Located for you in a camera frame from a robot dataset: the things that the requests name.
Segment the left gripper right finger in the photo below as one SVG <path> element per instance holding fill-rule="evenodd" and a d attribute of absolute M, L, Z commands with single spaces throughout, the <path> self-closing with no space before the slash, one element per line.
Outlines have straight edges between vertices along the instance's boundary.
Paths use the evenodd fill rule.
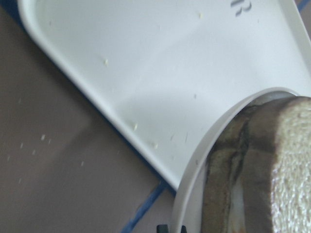
<path fill-rule="evenodd" d="M 181 227 L 181 233 L 187 233 L 186 226 L 182 225 L 182 227 Z"/>

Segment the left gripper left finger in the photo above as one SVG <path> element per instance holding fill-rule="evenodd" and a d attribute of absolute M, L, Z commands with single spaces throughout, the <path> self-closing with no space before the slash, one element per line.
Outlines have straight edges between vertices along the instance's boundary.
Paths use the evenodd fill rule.
<path fill-rule="evenodd" d="M 167 224 L 157 225 L 156 233 L 169 233 L 168 225 Z"/>

